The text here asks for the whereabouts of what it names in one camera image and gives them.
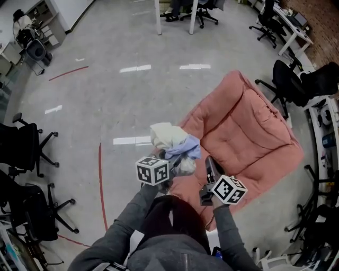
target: gray sweater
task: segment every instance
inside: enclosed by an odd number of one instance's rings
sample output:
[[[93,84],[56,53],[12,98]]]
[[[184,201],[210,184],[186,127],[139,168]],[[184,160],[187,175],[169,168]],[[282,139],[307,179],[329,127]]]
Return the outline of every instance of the gray sweater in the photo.
[[[158,188],[144,185],[110,226],[105,236],[81,252],[68,271],[103,271],[114,263],[122,264],[129,252],[130,237],[140,229]],[[244,248],[227,206],[214,210],[223,259],[209,256],[189,236],[163,235],[148,239],[130,256],[131,271],[197,270],[260,271]]]

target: white tape on floor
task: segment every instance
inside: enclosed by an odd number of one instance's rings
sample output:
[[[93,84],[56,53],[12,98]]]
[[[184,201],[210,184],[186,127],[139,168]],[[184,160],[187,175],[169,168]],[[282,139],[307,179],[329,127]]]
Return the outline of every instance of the white tape on floor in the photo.
[[[132,16],[134,16],[134,15],[142,15],[142,14],[148,14],[148,13],[150,13],[150,11],[137,12],[137,13],[132,14]]]
[[[209,64],[189,64],[180,66],[180,70],[201,70],[201,69],[210,69],[211,65]]]
[[[146,137],[132,137],[132,138],[113,138],[113,145],[126,145],[126,144],[151,144],[150,136]]]
[[[142,65],[142,66],[134,66],[134,67],[128,67],[123,68],[119,71],[119,73],[128,73],[130,71],[140,71],[140,70],[150,70],[152,68],[151,65]]]
[[[51,112],[57,112],[59,110],[63,109],[63,106],[62,105],[58,105],[57,107],[54,107],[54,108],[51,108],[51,109],[47,109],[45,110],[45,114],[49,114]]]

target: person's right hand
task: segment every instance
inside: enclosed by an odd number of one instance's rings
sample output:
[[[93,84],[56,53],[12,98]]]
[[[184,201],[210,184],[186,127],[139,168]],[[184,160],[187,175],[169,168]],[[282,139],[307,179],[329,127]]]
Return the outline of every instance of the person's right hand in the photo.
[[[217,196],[215,196],[215,195],[212,197],[211,200],[212,200],[214,209],[216,209],[216,208],[218,208],[220,206],[223,206],[223,205],[229,206],[228,204],[222,203],[221,200]]]

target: brick wall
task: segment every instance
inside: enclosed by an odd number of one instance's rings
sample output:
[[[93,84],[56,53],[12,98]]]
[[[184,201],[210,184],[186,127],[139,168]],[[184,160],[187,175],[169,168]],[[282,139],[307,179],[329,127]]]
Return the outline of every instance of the brick wall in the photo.
[[[299,11],[312,27],[313,45],[305,51],[317,68],[334,61],[339,64],[339,9],[333,0],[281,0],[284,8]]]

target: red line on floor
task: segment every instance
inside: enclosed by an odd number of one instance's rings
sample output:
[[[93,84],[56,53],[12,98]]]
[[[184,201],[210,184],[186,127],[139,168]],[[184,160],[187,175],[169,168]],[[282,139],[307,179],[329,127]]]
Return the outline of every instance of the red line on floor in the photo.
[[[81,246],[84,246],[84,247],[90,248],[90,246],[88,246],[88,245],[85,245],[84,243],[80,243],[80,242],[77,242],[77,241],[71,240],[71,239],[69,239],[69,238],[67,238],[67,237],[65,237],[65,236],[58,235],[58,237],[60,237],[60,238],[64,238],[64,239],[66,239],[67,241],[70,241],[70,242],[72,242],[72,243],[75,243],[75,244],[77,244],[77,245],[81,245]]]
[[[77,70],[86,69],[86,68],[88,68],[88,67],[89,67],[89,66],[85,66],[85,67],[82,67],[82,68],[78,68],[78,69],[75,69],[75,70],[68,71],[68,72],[66,72],[66,73],[64,73],[64,74],[60,74],[60,75],[58,75],[58,76],[56,76],[56,77],[53,77],[52,79],[49,79],[49,81],[52,81],[52,80],[54,80],[54,79],[56,79],[56,78],[59,78],[59,77],[61,77],[61,76],[63,76],[63,75],[66,75],[66,74],[73,73],[74,71],[77,71]]]
[[[102,174],[101,174],[101,142],[99,145],[99,186],[100,186],[100,199],[101,199],[101,209],[102,216],[104,218],[105,230],[107,231],[107,220],[106,220],[106,212],[105,212],[105,204],[104,204],[104,193],[102,189]]]

